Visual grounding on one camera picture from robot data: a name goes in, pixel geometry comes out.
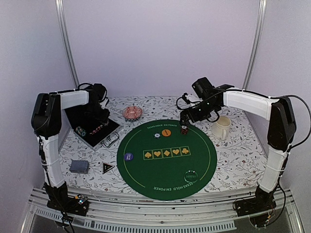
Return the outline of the red black 100 chip stack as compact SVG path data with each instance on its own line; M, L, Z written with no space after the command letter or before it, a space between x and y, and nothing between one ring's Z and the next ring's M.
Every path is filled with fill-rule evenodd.
M181 134L186 135L188 133L188 131L189 131L188 126L186 126L186 125L181 126Z

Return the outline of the red black chip row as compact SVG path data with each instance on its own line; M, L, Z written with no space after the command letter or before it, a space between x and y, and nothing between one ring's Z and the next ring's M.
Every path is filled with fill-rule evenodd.
M95 134L98 133L102 128L103 128L103 124L101 124L100 126L98 126L97 128L95 128L94 130L92 130L89 134L90 134L90 135L95 135Z

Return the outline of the aluminium poker chip case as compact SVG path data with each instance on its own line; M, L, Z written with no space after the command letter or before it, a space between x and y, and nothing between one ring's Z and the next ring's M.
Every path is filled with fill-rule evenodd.
M79 105L65 110L73 131L94 151L97 151L104 140L121 126L109 118L107 109L98 108L91 111L85 105Z

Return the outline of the orange big blind button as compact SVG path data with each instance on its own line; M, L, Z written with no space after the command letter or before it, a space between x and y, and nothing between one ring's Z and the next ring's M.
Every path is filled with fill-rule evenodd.
M169 137L172 134L172 132L168 129L164 129L161 133L164 137Z

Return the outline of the blue 50 poker chip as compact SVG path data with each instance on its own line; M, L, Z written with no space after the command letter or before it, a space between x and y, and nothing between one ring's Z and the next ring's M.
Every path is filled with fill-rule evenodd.
M160 137L161 137L161 134L159 134L159 133L154 134L154 138L159 139Z

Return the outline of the clear acrylic dealer button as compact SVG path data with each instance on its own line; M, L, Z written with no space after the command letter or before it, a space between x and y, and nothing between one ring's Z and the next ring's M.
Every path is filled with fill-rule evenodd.
M188 170L184 174L184 180L188 183L195 183L198 181L198 173L194 170Z

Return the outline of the purple small blind button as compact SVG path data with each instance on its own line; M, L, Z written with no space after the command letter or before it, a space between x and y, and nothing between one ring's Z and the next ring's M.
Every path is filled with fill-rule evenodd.
M124 161L132 161L134 159L134 155L130 152L124 154Z

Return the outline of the blue playing card deck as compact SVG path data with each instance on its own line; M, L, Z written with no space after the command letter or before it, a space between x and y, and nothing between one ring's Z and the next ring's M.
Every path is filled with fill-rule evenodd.
M86 160L72 160L70 165L70 172L87 174L89 169L89 162Z

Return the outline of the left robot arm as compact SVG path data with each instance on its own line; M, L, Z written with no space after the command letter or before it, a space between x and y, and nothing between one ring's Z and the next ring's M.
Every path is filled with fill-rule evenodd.
M45 172L48 207L76 212L85 210L86 201L68 196L58 152L58 135L62 127L64 110L72 129L91 147L99 147L119 125L109 119L107 89L100 83L82 83L76 89L37 96L31 125L39 144L39 156Z

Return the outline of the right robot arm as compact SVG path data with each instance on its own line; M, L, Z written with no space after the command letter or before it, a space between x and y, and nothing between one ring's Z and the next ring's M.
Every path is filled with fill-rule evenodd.
M192 88L195 96L184 93L181 97L188 104L180 112L182 126L188 127L191 123L209 120L211 112L218 113L222 107L241 109L269 121L268 160L251 207L256 212L261 212L265 207L272 206L273 194L286 167L296 132L296 121L289 97L268 97L236 89L229 84L215 87L206 77L194 82Z

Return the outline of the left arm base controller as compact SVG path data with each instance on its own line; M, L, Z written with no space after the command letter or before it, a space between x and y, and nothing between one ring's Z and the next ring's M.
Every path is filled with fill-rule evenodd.
M60 211L66 214L75 214L86 216L89 208L88 197L78 194L75 197L57 196L55 194L50 197L47 207Z

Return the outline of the right arm base controller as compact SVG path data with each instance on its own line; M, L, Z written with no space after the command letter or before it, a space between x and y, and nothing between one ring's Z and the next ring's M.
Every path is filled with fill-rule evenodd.
M238 216L249 216L252 214L263 214L252 216L249 218L250 223L255 228L264 228L269 223L275 212L276 203L274 200L259 206L256 203L256 198L251 199L240 199L233 202L233 209L236 211Z

